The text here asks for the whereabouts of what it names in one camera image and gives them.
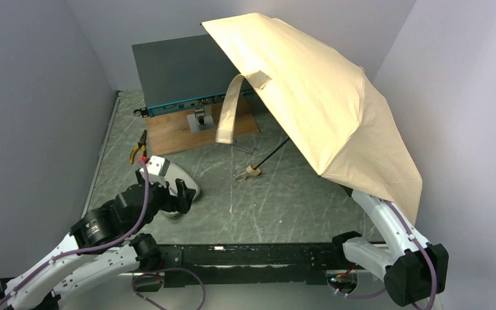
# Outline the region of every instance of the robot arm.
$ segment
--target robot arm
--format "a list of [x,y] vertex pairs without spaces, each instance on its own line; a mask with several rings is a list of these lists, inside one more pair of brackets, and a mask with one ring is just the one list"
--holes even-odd
[[[334,237],[332,241],[340,259],[370,271],[385,283],[389,296],[398,305],[408,305],[431,294],[429,266],[412,242],[417,239],[431,258],[437,274],[437,293],[443,292],[449,258],[446,249],[441,244],[430,244],[394,203],[388,205],[384,200],[356,190],[351,195],[385,239],[388,251],[369,243],[357,232],[347,232]],[[399,216],[407,223],[410,234],[406,232]]]
[[[50,253],[21,276],[0,279],[0,299],[5,298],[7,309],[57,309],[57,304],[119,273],[157,269],[160,252],[149,234],[137,235],[128,245],[59,258],[63,253],[113,242],[130,231],[143,208],[145,189],[141,183],[145,180],[138,181],[140,184],[131,185],[114,200],[88,211]],[[164,183],[150,185],[145,215],[134,234],[150,223],[160,209],[184,214],[190,210],[195,190],[176,179],[177,195],[173,196],[168,183]]]

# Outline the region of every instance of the umbrella canopy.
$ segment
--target umbrella canopy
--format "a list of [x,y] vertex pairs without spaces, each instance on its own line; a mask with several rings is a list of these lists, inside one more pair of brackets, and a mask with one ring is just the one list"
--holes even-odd
[[202,23],[239,70],[216,140],[232,141],[246,79],[317,174],[395,202],[415,223],[421,176],[364,70],[283,21],[247,14]]

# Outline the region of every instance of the yellow pliers handle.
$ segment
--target yellow pliers handle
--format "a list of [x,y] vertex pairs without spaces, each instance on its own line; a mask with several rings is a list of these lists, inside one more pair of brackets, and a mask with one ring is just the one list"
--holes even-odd
[[[140,150],[140,144],[136,145],[134,147],[134,150],[130,153],[130,163],[134,163],[134,158],[136,157],[136,153]],[[145,147],[145,144],[141,145],[141,153],[143,157],[147,157],[147,148]]]

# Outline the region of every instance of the green marble floor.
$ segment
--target green marble floor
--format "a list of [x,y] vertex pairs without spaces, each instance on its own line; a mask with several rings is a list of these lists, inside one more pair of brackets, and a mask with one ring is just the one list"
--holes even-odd
[[[140,90],[119,93],[89,209],[136,182],[138,166],[128,158],[147,124],[132,111],[143,106]],[[256,147],[254,154],[214,144],[166,156],[194,178],[202,195],[189,214],[177,220],[157,214],[143,231],[160,243],[329,242],[353,230],[370,241],[382,241],[362,208],[341,186],[317,176],[292,142],[262,165],[261,176],[234,180],[286,137],[261,101],[252,99],[251,108],[260,133],[238,142]]]

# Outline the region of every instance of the white wall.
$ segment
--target white wall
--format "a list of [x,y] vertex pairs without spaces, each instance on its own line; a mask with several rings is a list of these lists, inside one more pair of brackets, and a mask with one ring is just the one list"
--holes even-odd
[[496,1],[418,0],[375,79],[450,253],[446,309],[496,309]]
[[202,21],[259,12],[331,45],[373,78],[415,0],[67,0],[115,89],[141,88],[132,45],[204,34]]
[[79,219],[113,103],[64,0],[0,0],[0,278]]

